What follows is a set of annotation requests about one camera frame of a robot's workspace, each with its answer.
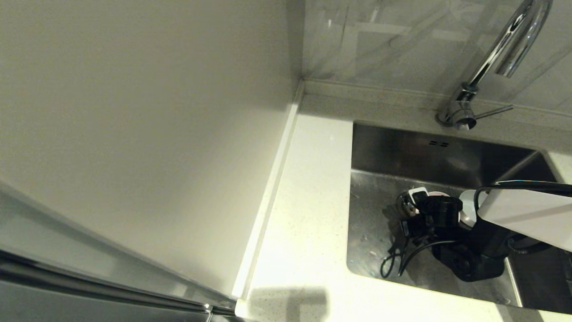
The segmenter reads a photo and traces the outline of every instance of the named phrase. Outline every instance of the black wire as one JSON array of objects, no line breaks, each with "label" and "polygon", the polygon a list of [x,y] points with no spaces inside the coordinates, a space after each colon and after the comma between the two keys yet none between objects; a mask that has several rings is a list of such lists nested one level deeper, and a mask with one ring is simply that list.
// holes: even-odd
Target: black wire
[{"label": "black wire", "polygon": [[477,211],[479,211],[479,194],[487,189],[494,189],[494,187],[493,188],[481,187],[475,191],[475,196],[473,197],[472,200],[475,204],[475,214],[477,214]]},{"label": "black wire", "polygon": [[407,264],[409,264],[409,262],[413,259],[413,257],[417,254],[419,254],[422,250],[429,248],[431,246],[435,246],[435,245],[443,245],[443,244],[453,244],[456,242],[460,242],[460,241],[454,241],[454,240],[449,240],[449,241],[436,241],[436,242],[432,242],[429,244],[426,244],[424,246],[421,246],[419,248],[417,248],[415,251],[413,251],[413,253],[411,253],[411,255],[409,255],[409,257],[407,257],[405,259],[405,262],[403,263],[403,266],[400,265],[400,269],[399,269],[399,276],[401,276],[403,274],[403,272],[405,271],[405,268],[407,268]]},{"label": "black wire", "polygon": [[[387,277],[391,274],[391,271],[393,270],[393,266],[394,266],[394,263],[395,263],[395,257],[400,257],[400,260],[399,260],[399,270],[401,270],[401,267],[402,267],[402,265],[403,265],[403,257],[405,256],[405,254],[407,254],[407,245],[409,245],[409,239],[410,239],[409,237],[406,237],[405,243],[404,243],[404,245],[403,245],[403,251],[402,251],[402,252],[400,252],[399,254],[397,254],[397,253],[395,252],[396,250],[394,250],[394,251],[392,252],[392,254],[390,254],[390,256],[388,256],[388,257],[386,257],[386,258],[383,259],[382,265],[381,265],[381,267],[379,268],[379,274],[382,276],[382,278],[387,278]],[[387,262],[388,260],[391,260],[390,268],[387,270],[387,273],[386,273],[386,274],[383,274],[383,266],[386,264],[386,262]]]}]

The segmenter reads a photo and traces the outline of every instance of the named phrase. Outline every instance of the kitchen faucet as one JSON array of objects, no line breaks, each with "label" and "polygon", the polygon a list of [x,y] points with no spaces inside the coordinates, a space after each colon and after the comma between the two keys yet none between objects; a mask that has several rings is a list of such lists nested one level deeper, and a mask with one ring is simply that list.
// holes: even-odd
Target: kitchen faucet
[{"label": "kitchen faucet", "polygon": [[505,55],[496,73],[507,78],[514,74],[523,58],[529,52],[538,33],[540,33],[552,7],[552,1],[524,0],[522,2],[488,51],[479,68],[468,81],[461,83],[451,98],[451,102],[437,113],[435,120],[439,124],[446,127],[454,126],[456,129],[472,129],[476,125],[476,120],[512,109],[511,105],[475,115],[471,109],[471,101],[479,92],[479,84],[488,70],[513,39],[512,47]]}]

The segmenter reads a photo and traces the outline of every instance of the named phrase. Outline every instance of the sink basin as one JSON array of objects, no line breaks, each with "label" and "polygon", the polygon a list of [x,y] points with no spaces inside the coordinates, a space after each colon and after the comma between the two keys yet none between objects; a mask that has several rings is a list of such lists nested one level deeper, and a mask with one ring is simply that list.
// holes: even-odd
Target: sink basin
[{"label": "sink basin", "polygon": [[[382,279],[382,258],[401,234],[395,202],[402,192],[424,186],[458,197],[464,190],[513,179],[557,182],[547,157],[536,150],[355,123],[349,269]],[[386,279],[498,304],[572,313],[571,262],[570,253],[555,247],[513,254],[502,276],[463,282],[424,250],[401,277],[394,269]]]}]

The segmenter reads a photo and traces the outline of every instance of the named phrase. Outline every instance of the wall tile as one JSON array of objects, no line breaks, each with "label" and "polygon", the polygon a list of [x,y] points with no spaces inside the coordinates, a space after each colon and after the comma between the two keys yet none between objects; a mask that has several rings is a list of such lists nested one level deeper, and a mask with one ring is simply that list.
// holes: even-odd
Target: wall tile
[{"label": "wall tile", "polygon": [[[450,95],[521,0],[307,0],[306,78]],[[511,78],[487,75],[479,100],[572,115],[572,2],[554,1]]]}]

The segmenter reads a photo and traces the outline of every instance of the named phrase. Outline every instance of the faucet handle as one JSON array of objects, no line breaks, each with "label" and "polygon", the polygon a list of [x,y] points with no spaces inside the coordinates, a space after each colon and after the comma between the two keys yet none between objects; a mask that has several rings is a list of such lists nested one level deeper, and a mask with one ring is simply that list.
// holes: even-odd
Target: faucet handle
[{"label": "faucet handle", "polygon": [[455,101],[458,107],[451,115],[451,122],[456,129],[470,130],[476,125],[476,116],[472,111],[471,102],[469,101]]},{"label": "faucet handle", "polygon": [[514,109],[514,104],[510,104],[510,105],[507,105],[507,106],[504,106],[501,108],[493,109],[492,111],[488,111],[485,113],[478,114],[475,116],[475,120],[482,119],[484,117],[488,117],[491,115],[499,114],[502,112],[510,111],[511,109]]}]

